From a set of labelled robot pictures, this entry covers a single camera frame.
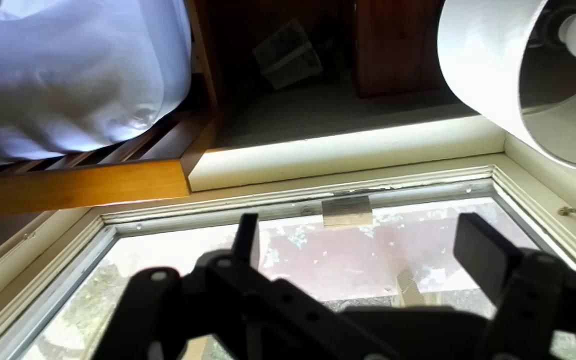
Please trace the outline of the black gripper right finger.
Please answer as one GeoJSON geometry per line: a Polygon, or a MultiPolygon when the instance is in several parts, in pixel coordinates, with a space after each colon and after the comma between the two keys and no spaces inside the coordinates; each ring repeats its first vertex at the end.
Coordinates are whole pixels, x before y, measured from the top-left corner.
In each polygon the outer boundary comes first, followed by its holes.
{"type": "Polygon", "coordinates": [[[494,307],[502,304],[513,273],[525,258],[520,249],[475,212],[459,216],[453,255],[494,307]]]}

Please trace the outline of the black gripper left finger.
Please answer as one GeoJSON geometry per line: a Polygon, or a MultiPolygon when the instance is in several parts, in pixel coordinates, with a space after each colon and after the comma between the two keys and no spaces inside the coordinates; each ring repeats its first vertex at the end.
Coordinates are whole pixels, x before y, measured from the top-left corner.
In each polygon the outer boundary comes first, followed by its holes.
{"type": "Polygon", "coordinates": [[[232,255],[246,262],[249,266],[256,269],[260,262],[260,233],[259,233],[259,216],[256,215],[244,215],[240,219],[232,255]]]}

